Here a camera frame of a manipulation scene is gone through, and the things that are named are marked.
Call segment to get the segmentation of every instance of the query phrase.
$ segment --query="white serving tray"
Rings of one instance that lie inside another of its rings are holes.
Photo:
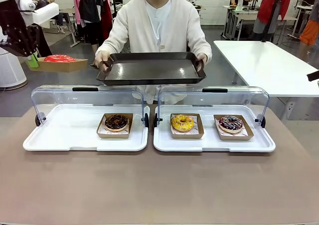
[[[171,113],[198,113],[204,127],[201,139],[173,139],[170,134]],[[241,114],[251,127],[254,137],[249,141],[223,141],[214,122],[214,114]],[[258,126],[251,109],[243,105],[214,105],[213,107],[193,107],[191,105],[163,105],[160,107],[163,121],[154,130],[154,146],[164,152],[265,152],[274,151],[276,145],[266,129]]]
[[[144,112],[150,114],[147,106]],[[96,130],[104,113],[133,113],[128,139],[102,139]],[[139,151],[145,148],[149,129],[141,121],[141,105],[94,106],[62,104],[35,128],[23,143],[29,151]]]

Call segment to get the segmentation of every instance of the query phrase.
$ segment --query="yellow donut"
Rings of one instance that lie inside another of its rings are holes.
[[[194,127],[194,119],[192,116],[179,114],[172,117],[171,124],[177,131],[188,132]]]

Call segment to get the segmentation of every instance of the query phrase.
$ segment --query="black tray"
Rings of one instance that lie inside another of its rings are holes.
[[[97,80],[109,86],[197,84],[206,78],[202,61],[191,52],[111,54],[106,64],[110,69]]]

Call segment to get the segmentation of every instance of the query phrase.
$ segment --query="red packaged item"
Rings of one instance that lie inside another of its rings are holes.
[[[44,59],[44,62],[75,62],[76,59],[63,54],[49,55]]]

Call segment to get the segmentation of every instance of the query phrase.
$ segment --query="person's right hand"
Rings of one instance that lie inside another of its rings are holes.
[[[110,58],[110,52],[101,50],[98,52],[98,54],[95,56],[95,65],[100,69],[102,72],[107,71],[107,66],[105,63]]]

